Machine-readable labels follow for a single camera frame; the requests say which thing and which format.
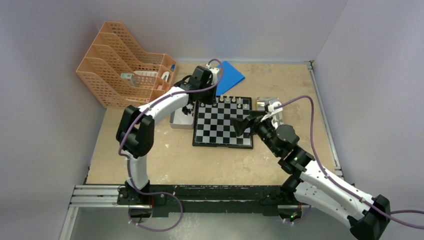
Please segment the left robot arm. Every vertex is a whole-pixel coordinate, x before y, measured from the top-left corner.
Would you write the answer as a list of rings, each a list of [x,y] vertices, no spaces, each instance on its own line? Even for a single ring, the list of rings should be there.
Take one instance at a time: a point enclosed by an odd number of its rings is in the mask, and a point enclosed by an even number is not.
[[[118,154],[126,159],[126,182],[132,188],[129,197],[136,204],[142,205],[149,199],[149,191],[145,188],[149,183],[147,154],[154,144],[156,125],[189,104],[213,104],[217,85],[223,75],[223,66],[197,66],[192,74],[176,82],[157,99],[139,107],[129,105],[124,109],[116,140],[119,142]]]

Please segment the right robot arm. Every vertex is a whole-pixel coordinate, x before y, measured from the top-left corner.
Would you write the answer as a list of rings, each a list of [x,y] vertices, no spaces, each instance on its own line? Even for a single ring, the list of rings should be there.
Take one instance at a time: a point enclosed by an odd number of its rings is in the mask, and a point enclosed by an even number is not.
[[[244,119],[231,118],[230,123],[237,136],[249,129],[279,158],[278,164],[289,174],[280,191],[284,202],[319,209],[347,226],[358,240],[381,238],[390,223],[386,197],[365,193],[328,171],[298,145],[300,138],[291,125],[274,125],[264,111],[253,110]]]

